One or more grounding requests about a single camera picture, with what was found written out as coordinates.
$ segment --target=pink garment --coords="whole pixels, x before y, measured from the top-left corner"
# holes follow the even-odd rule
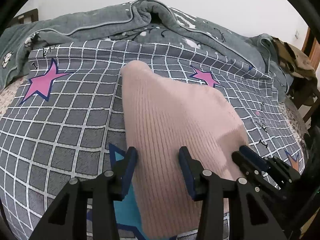
[[[138,151],[132,183],[143,231],[155,239],[196,229],[202,203],[188,195],[179,148],[187,146],[205,169],[236,180],[242,175],[231,154],[248,144],[243,122],[215,88],[161,77],[140,61],[121,73],[127,146]]]

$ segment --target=pink star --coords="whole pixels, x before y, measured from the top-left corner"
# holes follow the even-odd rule
[[[222,86],[212,78],[211,72],[204,72],[204,71],[201,71],[201,70],[196,69],[194,67],[192,67],[192,68],[195,71],[195,73],[192,74],[190,77],[201,79],[201,80],[205,81],[208,86],[213,87],[213,88],[215,87],[215,85]]]
[[[34,94],[38,94],[44,100],[49,101],[53,81],[59,77],[63,77],[71,73],[73,72],[58,73],[57,62],[54,59],[52,59],[50,68],[44,75],[36,76],[34,78],[29,79],[30,86],[20,105]]]

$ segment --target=blanket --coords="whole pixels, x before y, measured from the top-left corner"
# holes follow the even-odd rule
[[[29,73],[30,65],[26,62],[32,49],[95,39],[175,42],[209,53],[219,52],[276,77],[274,85],[280,101],[288,90],[288,84],[283,81],[285,74],[277,65],[271,71],[270,61],[266,61],[259,51],[260,43],[156,0],[136,0],[6,29],[0,37],[0,89],[13,78]]]
[[[279,112],[272,79],[244,61],[183,43],[95,40],[39,48],[30,52],[28,80],[0,119],[0,198],[18,239],[30,236],[71,177],[95,178],[110,169],[112,155],[127,149],[120,69],[132,60],[160,76],[219,90],[243,121],[257,154],[277,156],[303,171],[303,154]],[[277,187],[268,174],[264,177]],[[133,191],[128,200],[126,214],[121,205],[128,202],[115,204],[118,228],[127,232],[121,235],[147,239]],[[181,233],[173,239],[196,230]],[[87,235],[92,236],[90,227]]]

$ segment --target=silver screw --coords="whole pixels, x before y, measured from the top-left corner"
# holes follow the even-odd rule
[[[247,184],[247,180],[245,178],[239,178],[238,181],[240,184]]]
[[[74,184],[76,184],[77,182],[78,182],[78,179],[77,179],[77,178],[72,178],[72,179],[69,180],[69,183],[70,183],[71,185],[74,185]]]
[[[202,174],[203,174],[204,176],[211,176],[211,175],[212,175],[212,172],[209,171],[209,170],[203,170],[203,171],[202,171]]]
[[[106,171],[104,173],[104,176],[106,176],[106,177],[111,177],[112,175],[113,175],[113,171]]]

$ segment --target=gray checkered bed sheet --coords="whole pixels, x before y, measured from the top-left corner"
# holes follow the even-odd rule
[[[161,76],[199,85],[206,83],[191,77],[194,68],[211,72],[221,85],[215,88],[244,122],[251,148],[290,165],[286,150],[299,160],[300,172],[304,169],[272,79],[243,62],[183,45],[86,41],[31,51],[28,78],[44,75],[52,58],[59,73],[69,74],[53,81],[49,100],[36,93],[20,104],[30,86],[25,81],[0,120],[0,198],[18,239],[29,238],[70,178],[92,179],[110,168],[108,143],[127,148],[120,69],[132,60],[146,62]],[[264,177],[277,187],[268,174]],[[225,239],[228,223],[225,214]],[[193,239],[195,232],[178,239]],[[87,235],[92,237],[91,227]]]

